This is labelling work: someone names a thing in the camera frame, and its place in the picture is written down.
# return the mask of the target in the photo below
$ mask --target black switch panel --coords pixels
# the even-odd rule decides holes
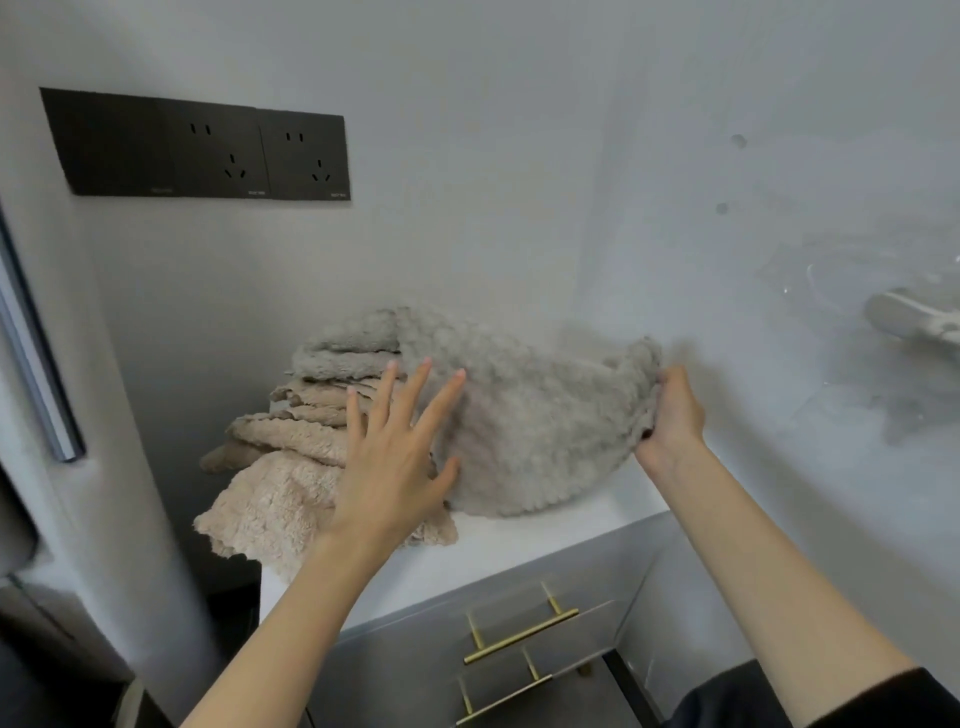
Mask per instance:
[[[349,200],[343,116],[258,112],[270,187],[278,200]]]
[[[256,109],[158,101],[184,197],[270,197]]]
[[[74,194],[350,199],[343,116],[40,91]]]
[[[177,194],[156,99],[53,88],[40,91],[60,164],[74,194]]]

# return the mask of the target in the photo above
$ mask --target wrist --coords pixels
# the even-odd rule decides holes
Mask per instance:
[[[713,456],[710,448],[702,439],[691,439],[681,447],[673,449],[662,459],[660,466],[652,474],[651,480],[663,494],[664,490],[681,487],[690,479],[690,474],[702,464],[705,458]]]
[[[334,523],[314,537],[303,563],[332,559],[372,577],[387,562],[392,551],[379,539],[372,538],[370,533],[345,523]]]

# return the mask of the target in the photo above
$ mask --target black sleeve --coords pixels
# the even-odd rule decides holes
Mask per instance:
[[[912,669],[873,686],[810,728],[954,728],[960,702],[925,669]]]

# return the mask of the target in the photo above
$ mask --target gray towel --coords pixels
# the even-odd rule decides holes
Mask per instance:
[[[482,516],[535,511],[573,497],[616,470],[653,426],[660,346],[641,339],[605,365],[538,351],[512,336],[399,306],[325,328],[294,354],[316,380],[379,374],[391,358],[433,372],[419,409],[461,367],[464,394],[434,442],[438,467],[458,455],[448,500]]]

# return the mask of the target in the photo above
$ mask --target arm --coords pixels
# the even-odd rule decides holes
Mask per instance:
[[[347,403],[347,468],[330,527],[311,545],[290,588],[183,723],[184,728],[293,728],[353,603],[394,549],[443,502],[451,458],[427,477],[430,443],[463,387],[451,379],[410,426],[426,360],[391,404],[396,364],[384,374],[366,428],[355,391]]]
[[[760,509],[703,441],[682,367],[636,459],[703,560],[791,722],[806,726],[912,667]]]

